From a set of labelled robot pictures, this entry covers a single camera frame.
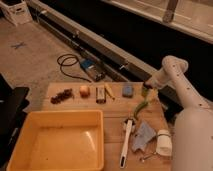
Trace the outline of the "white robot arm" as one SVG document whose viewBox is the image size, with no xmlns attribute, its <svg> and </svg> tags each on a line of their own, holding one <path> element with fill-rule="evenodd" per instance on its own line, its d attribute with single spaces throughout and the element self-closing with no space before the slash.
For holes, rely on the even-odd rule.
<svg viewBox="0 0 213 171">
<path fill-rule="evenodd" d="M 213 171 L 213 109 L 184 75 L 188 66 L 165 56 L 146 85 L 161 89 L 171 81 L 183 107 L 174 126 L 171 171 Z"/>
</svg>

